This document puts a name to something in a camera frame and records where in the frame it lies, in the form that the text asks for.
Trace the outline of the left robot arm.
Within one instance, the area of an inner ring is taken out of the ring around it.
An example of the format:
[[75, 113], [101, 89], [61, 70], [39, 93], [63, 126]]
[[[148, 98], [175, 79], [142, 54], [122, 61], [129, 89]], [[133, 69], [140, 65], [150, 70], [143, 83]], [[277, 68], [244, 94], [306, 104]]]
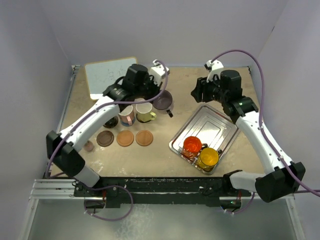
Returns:
[[86, 164], [79, 151], [100, 127], [127, 106], [157, 99], [167, 86], [168, 75], [165, 64], [157, 59], [151, 68], [132, 64], [125, 76], [108, 86], [102, 97], [78, 120], [59, 133], [51, 131], [47, 134], [49, 163], [55, 164], [69, 178], [83, 183], [91, 196], [101, 194], [100, 175]]

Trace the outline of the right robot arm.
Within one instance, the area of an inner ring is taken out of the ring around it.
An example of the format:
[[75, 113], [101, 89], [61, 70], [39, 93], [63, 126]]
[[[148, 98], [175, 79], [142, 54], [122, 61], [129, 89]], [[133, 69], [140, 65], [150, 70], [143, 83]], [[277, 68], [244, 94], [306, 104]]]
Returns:
[[266, 202], [295, 193], [306, 169], [301, 162], [293, 162], [275, 141], [266, 125], [259, 119], [254, 101], [243, 95], [242, 78], [236, 70], [223, 70], [212, 79], [199, 77], [191, 96], [198, 103], [217, 101], [246, 136], [263, 166], [264, 173], [235, 170], [226, 173], [222, 190], [228, 196], [240, 189], [257, 193]]

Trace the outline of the pink mug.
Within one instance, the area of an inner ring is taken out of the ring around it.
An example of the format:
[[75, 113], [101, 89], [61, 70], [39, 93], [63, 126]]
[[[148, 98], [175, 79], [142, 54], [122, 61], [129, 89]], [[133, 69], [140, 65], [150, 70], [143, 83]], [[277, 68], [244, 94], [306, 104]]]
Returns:
[[135, 113], [134, 113], [134, 108], [132, 105], [127, 106], [124, 110], [122, 110], [119, 114], [118, 114], [119, 120], [129, 123], [130, 121], [132, 121], [135, 117]]

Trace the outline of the dark mug white interior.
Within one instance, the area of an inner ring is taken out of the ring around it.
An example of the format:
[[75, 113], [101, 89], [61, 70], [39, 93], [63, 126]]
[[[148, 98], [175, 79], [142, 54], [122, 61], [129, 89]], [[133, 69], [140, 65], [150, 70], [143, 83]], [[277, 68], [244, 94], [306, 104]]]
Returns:
[[117, 116], [111, 118], [109, 121], [105, 122], [103, 127], [106, 129], [112, 129], [115, 128], [118, 125], [119, 119]]

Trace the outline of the light wooden coaster top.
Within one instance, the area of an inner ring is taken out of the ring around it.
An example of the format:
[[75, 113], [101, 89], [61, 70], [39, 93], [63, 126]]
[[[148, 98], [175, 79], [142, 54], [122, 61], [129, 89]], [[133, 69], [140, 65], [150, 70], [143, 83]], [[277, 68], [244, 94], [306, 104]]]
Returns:
[[117, 143], [122, 147], [128, 147], [134, 142], [135, 136], [129, 130], [123, 130], [116, 137]]

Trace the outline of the purple mug black rim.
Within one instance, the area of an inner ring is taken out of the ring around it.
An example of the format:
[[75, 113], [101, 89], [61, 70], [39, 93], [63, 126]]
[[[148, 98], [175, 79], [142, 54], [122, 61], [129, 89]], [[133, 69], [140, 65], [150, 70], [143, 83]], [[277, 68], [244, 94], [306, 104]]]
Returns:
[[157, 99], [152, 102], [153, 107], [161, 114], [168, 115], [172, 118], [174, 101], [172, 94], [165, 90]]

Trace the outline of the dark wooden coaster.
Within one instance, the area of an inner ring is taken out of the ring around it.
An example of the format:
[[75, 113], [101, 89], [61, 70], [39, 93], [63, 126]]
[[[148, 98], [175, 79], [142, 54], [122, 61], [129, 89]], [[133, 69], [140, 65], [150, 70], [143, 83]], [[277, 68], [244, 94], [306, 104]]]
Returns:
[[96, 142], [101, 147], [110, 146], [114, 141], [114, 134], [111, 131], [104, 130], [96, 137]]

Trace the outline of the light wooden coaster bottom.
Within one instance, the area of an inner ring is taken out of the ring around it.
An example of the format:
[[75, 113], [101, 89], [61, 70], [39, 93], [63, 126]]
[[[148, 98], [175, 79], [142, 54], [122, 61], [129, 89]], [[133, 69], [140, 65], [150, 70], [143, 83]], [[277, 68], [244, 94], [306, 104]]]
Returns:
[[143, 147], [149, 146], [153, 139], [153, 134], [148, 130], [141, 130], [135, 136], [137, 144]]

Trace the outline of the light wooden coaster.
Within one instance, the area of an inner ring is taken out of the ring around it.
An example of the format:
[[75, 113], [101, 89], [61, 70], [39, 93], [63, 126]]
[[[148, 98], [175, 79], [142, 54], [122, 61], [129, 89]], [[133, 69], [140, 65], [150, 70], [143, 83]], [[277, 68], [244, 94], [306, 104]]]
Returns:
[[153, 139], [153, 134], [148, 130], [141, 130], [135, 136], [137, 144], [143, 147], [149, 146]]
[[135, 136], [129, 130], [123, 130], [116, 137], [117, 143], [122, 147], [128, 147], [134, 142]]

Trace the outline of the pale yellow mug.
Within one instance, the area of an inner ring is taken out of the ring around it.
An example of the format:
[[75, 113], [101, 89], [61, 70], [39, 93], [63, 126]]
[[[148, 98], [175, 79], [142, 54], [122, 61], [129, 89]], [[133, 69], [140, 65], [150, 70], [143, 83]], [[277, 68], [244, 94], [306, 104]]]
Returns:
[[135, 105], [136, 114], [142, 121], [155, 120], [157, 115], [153, 112], [153, 105], [150, 102], [138, 101]]

